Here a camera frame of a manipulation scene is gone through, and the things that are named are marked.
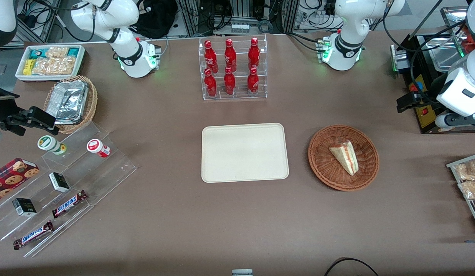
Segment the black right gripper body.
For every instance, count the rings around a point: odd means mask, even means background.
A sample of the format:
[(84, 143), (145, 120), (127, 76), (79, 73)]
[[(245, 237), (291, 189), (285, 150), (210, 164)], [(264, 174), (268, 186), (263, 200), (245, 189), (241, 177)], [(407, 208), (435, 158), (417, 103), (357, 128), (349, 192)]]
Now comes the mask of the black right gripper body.
[(20, 96), (0, 88), (0, 129), (7, 131), (10, 127), (7, 124), (7, 118), (17, 115), (20, 108), (15, 100)]

